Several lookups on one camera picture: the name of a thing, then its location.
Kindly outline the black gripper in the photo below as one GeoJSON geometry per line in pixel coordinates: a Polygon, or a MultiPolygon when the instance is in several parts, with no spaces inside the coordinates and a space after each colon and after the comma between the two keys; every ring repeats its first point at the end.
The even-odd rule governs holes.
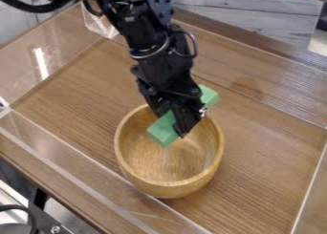
{"type": "Polygon", "coordinates": [[[193,79],[197,53],[194,35],[175,24],[166,30],[158,46],[130,51],[137,61],[133,74],[139,91],[157,117],[171,109],[175,117],[173,127],[181,138],[191,132],[207,110],[203,93],[193,79]]]}

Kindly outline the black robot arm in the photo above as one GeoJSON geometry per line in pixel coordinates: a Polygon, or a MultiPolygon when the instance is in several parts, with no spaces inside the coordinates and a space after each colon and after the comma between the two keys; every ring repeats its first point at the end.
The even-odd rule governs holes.
{"type": "MultiPolygon", "coordinates": [[[[22,0],[0,0],[21,11],[49,13],[75,0],[50,0],[31,5],[22,0]]],[[[205,117],[202,91],[193,79],[198,46],[191,32],[173,22],[171,0],[79,0],[95,15],[106,17],[123,35],[131,72],[139,91],[157,116],[173,113],[170,125],[185,137],[205,117]]]]}

